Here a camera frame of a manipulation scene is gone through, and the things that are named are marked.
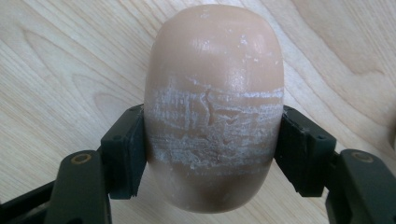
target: rounded object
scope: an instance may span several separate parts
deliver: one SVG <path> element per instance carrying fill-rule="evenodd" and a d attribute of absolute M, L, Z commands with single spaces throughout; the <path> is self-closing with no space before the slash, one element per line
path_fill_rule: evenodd
<path fill-rule="evenodd" d="M 149 168 L 169 203 L 219 213 L 258 192 L 283 112 L 282 62 L 270 25 L 240 7 L 191 7 L 164 23 L 144 119 Z"/>

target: wooden surface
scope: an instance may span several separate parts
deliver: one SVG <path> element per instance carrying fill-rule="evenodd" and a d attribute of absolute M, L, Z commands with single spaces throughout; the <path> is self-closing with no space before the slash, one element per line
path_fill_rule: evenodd
<path fill-rule="evenodd" d="M 65 156 L 97 149 L 120 114 L 143 103 L 162 23 L 210 2 L 1 1 L 0 200 L 53 180 Z M 332 133 L 338 150 L 372 152 L 396 174 L 395 1 L 221 3 L 249 8 L 275 29 L 286 105 Z M 147 169 L 138 197 L 112 201 L 112 214 L 114 223 L 327 223 L 325 196 L 300 198 L 274 162 L 251 202 L 200 215 L 168 205 Z"/>

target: wood grain pattern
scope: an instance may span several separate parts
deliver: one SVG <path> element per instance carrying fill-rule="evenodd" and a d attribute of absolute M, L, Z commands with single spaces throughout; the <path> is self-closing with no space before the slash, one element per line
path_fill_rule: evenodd
<path fill-rule="evenodd" d="M 183 8 L 220 3 L 267 19 L 284 55 L 286 97 L 332 133 L 337 149 L 374 153 L 396 174 L 396 2 L 0 2 L 0 200 L 53 180 L 62 158 L 99 147 L 143 102 L 149 51 Z M 303 199 L 276 163 L 258 195 L 232 212 L 188 213 L 163 201 L 149 169 L 139 196 L 112 201 L 114 223 L 327 223 L 324 198 Z"/>

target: beige oval object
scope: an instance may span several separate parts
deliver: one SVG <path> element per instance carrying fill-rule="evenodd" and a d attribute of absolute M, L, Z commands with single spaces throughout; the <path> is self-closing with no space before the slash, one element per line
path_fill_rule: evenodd
<path fill-rule="evenodd" d="M 240 7 L 191 7 L 163 25 L 144 103 L 148 164 L 169 203 L 218 213 L 257 193 L 283 112 L 282 62 L 270 25 Z"/>

